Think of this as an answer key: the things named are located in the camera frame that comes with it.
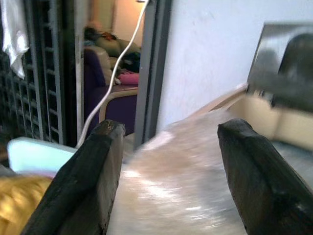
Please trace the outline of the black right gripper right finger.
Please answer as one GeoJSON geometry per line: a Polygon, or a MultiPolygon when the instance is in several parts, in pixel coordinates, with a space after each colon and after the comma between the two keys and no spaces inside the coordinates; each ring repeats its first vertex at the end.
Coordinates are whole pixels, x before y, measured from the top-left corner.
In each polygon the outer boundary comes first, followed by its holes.
{"type": "Polygon", "coordinates": [[[310,235],[313,190],[271,142],[240,118],[219,124],[231,196],[249,235],[310,235]]]}

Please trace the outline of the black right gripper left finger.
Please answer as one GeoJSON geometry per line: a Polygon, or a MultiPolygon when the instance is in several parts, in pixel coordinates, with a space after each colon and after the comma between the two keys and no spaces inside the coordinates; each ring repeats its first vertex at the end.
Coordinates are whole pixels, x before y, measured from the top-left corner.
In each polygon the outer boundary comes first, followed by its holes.
{"type": "Polygon", "coordinates": [[[123,159],[124,124],[98,124],[61,167],[23,228],[23,235],[104,235],[123,159]]]}

